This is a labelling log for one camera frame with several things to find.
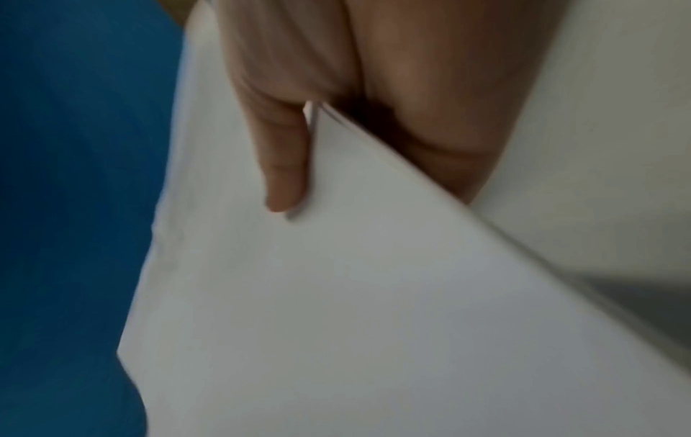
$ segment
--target hand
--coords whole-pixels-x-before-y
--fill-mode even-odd
[[[507,141],[560,3],[217,0],[266,206],[288,210],[307,189],[307,101],[342,109],[470,202]]]

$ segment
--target human hand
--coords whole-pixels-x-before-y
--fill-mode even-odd
[[[217,0],[230,80],[285,211],[307,190],[302,108],[328,102],[464,202],[496,164],[557,0]]]

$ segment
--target blue background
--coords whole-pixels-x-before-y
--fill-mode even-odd
[[[115,356],[181,30],[154,0],[0,0],[0,436],[142,436]]]

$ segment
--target white sheet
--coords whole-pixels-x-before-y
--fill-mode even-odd
[[[687,436],[687,375],[330,110],[263,208],[208,6],[119,347],[150,437]]]

